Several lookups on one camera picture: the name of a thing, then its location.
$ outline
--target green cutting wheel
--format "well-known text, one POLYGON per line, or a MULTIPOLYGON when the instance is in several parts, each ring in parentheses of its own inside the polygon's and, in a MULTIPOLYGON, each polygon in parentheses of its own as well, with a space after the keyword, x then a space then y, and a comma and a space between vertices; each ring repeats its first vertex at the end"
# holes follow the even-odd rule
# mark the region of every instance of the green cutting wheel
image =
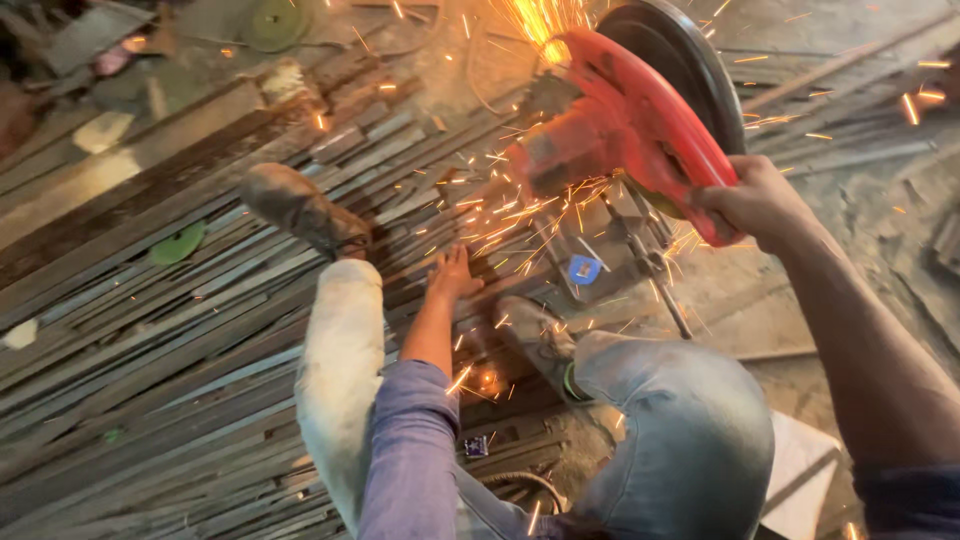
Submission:
POLYGON ((150 261, 153 264, 166 266, 184 260, 200 245, 205 231, 206 222, 202 219, 169 238, 159 241, 150 248, 150 261))
POLYGON ((300 41, 310 28, 314 0, 260 0, 250 11, 244 27, 245 43, 257 51, 278 53, 300 41))

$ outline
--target leg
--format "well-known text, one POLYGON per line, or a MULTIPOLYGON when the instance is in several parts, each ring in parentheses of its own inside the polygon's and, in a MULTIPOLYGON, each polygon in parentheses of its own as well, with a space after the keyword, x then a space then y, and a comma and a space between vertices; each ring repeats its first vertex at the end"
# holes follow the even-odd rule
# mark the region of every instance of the leg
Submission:
POLYGON ((297 420, 330 499, 357 532, 370 468, 370 414, 383 366, 380 275, 345 258, 320 276, 297 380, 297 420))
POLYGON ((769 410, 743 367, 686 342, 596 331, 577 384, 626 416, 627 438, 574 512, 614 538, 751 538, 773 467, 769 410))
POLYGON ((355 535, 370 469, 369 417, 383 365, 383 283, 363 260, 370 227, 278 163, 252 168, 240 195, 261 218, 338 259, 320 275, 295 395, 303 442, 355 535))

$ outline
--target foot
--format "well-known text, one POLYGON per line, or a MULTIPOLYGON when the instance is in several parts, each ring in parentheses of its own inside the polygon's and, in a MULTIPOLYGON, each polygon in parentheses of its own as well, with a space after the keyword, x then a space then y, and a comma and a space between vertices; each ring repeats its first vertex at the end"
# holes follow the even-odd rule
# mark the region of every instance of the foot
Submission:
POLYGON ((566 324, 549 309, 525 298, 508 296, 496 303, 495 318, 495 324, 504 321, 497 329, 503 340, 537 366, 564 399, 591 399, 573 379, 573 352, 577 344, 566 331, 566 324))
POLYGON ((296 170, 261 163, 240 183, 240 198, 271 225, 305 240, 331 259, 366 259, 372 245, 370 226, 324 197, 296 170))

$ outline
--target blue jeans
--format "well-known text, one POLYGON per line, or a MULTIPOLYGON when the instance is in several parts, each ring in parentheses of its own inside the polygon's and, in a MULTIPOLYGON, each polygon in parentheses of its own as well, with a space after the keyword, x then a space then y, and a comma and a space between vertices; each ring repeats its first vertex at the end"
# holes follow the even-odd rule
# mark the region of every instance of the blue jeans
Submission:
MULTIPOLYGON (((297 385, 307 451, 351 534, 370 466, 369 419, 383 365, 382 291, 371 265, 321 274, 297 385)), ((590 522, 611 538, 750 538, 773 466, 774 434, 759 386, 736 361, 692 343, 604 331, 577 345, 574 374, 625 415, 626 439, 563 518, 535 537, 590 522)), ((458 471, 461 540, 528 538, 529 517, 458 471)))

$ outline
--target chop saw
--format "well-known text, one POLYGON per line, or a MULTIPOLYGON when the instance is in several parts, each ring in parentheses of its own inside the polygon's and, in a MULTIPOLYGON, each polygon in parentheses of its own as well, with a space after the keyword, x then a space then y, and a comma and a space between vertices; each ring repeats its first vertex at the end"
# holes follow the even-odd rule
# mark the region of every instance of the chop saw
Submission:
MULTIPOLYGON (((595 31, 556 38, 570 52, 565 78, 580 95, 507 149, 510 172, 531 198, 612 178, 607 185, 620 193, 605 187, 598 195, 605 206, 584 206, 582 215, 574 204, 579 227, 538 226, 541 235, 560 237, 546 242, 548 256, 582 306, 650 279, 689 338, 663 283, 661 249, 670 231, 658 216, 688 220, 714 247, 743 237, 721 215, 687 202, 696 187, 737 183, 727 155, 745 153, 744 132, 730 78, 700 29, 662 0, 635 0, 610 10, 595 31), (624 188, 632 195, 627 201, 624 188), (601 229, 611 234, 591 241, 601 229), (603 272, 611 275, 597 280, 603 272)), ((538 219, 549 226, 551 217, 538 219)))

